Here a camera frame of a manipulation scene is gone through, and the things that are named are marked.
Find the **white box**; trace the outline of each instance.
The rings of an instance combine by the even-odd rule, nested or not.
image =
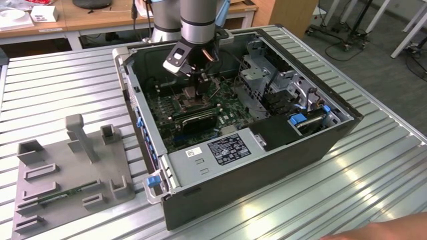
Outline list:
[[[58,11],[54,6],[33,6],[30,18],[36,23],[56,22]]]
[[[4,20],[0,18],[0,32],[13,30],[13,29],[29,28],[33,26],[34,26],[33,21],[32,21],[32,18],[29,17],[28,12],[25,12],[25,16],[22,16],[16,20]]]

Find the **cable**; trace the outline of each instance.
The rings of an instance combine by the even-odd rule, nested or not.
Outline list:
[[[323,18],[323,15],[321,15],[321,8],[320,8],[320,0],[319,0],[319,2],[317,2],[317,8],[319,8],[319,15],[320,15],[320,18],[321,18],[321,24],[320,24],[320,27],[321,28],[327,28],[327,25],[325,25],[325,20],[324,20],[324,18]]]
[[[240,65],[243,65],[241,60],[240,60],[240,59],[236,57],[236,55],[233,55],[228,50],[221,49],[220,51],[224,52],[224,53],[227,53],[227,54],[240,63]]]
[[[88,38],[85,38],[85,40],[88,40],[89,42],[92,42],[93,44],[96,44],[96,45],[100,46],[100,47],[104,47],[104,46],[105,46],[104,44],[101,44],[101,43],[98,43],[98,42],[96,42],[96,41],[93,41],[93,40],[90,40],[90,39],[88,39]]]
[[[349,58],[347,58],[347,59],[337,59],[337,58],[335,58],[335,57],[332,57],[332,56],[329,55],[328,50],[329,50],[331,47],[339,45],[340,43],[341,43],[341,42],[337,42],[337,43],[332,44],[331,46],[328,46],[328,47],[324,49],[324,54],[325,54],[331,59],[333,59],[335,61],[347,62],[347,61],[349,61],[351,59],[353,59],[353,57],[357,56],[357,55],[363,52],[363,49],[361,49],[355,55],[352,55]]]
[[[101,34],[97,34],[97,36],[85,36],[89,39],[97,39],[100,37]]]
[[[138,11],[137,11],[137,9],[136,9],[134,0],[132,0],[130,18],[132,18],[132,20],[133,20],[133,32],[134,32],[137,41],[142,41],[141,35],[140,35],[138,32],[136,31],[136,18],[137,18],[137,17],[138,17]]]
[[[148,3],[146,1],[149,0],[144,0],[145,2],[145,11],[146,11],[146,20],[148,20],[148,36],[149,36],[149,39],[152,39],[152,21],[150,21],[150,17],[149,17],[149,12],[148,12]]]
[[[340,12],[340,14],[339,14],[337,19],[341,19],[341,16],[343,16],[343,14],[344,14],[344,12],[345,12],[345,10],[347,10],[347,7],[348,7],[348,4],[349,4],[351,1],[352,1],[352,0],[348,0],[348,2],[345,3],[344,8],[341,9],[341,12]]]
[[[408,63],[408,59],[412,59],[416,64],[421,67],[421,69],[425,71],[425,68],[421,66],[421,64],[419,63],[419,61],[416,61],[416,59],[409,55],[409,53],[407,54],[407,57],[405,57],[405,67],[407,67],[407,70],[409,70],[409,72],[420,79],[423,80],[424,82],[427,82],[427,80],[411,69],[409,67],[409,63]]]
[[[328,33],[327,31],[321,31],[321,30],[319,30],[319,29],[316,29],[316,31],[320,32],[323,35],[327,35],[327,36],[329,36],[329,37],[333,37],[333,38],[339,39],[341,42],[344,42],[344,39],[343,39],[343,38],[340,38],[339,36],[332,35],[332,34]]]

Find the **power supply label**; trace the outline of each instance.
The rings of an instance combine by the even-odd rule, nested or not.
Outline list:
[[[231,135],[207,144],[219,165],[229,164],[251,155],[251,151],[239,134]]]

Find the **motherboard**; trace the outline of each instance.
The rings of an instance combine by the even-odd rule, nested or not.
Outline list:
[[[213,77],[199,99],[189,97],[188,87],[155,86],[157,91],[148,94],[146,102],[168,152],[229,134],[255,121],[235,85],[235,78]]]

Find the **wheel caster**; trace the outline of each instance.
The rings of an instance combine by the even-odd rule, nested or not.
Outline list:
[[[307,34],[307,36],[311,36],[312,33],[313,33],[313,30],[309,28],[309,29],[305,31],[305,34]]]
[[[345,44],[345,45],[344,45],[344,52],[348,52],[351,48],[352,48],[352,46],[348,45],[348,44]]]

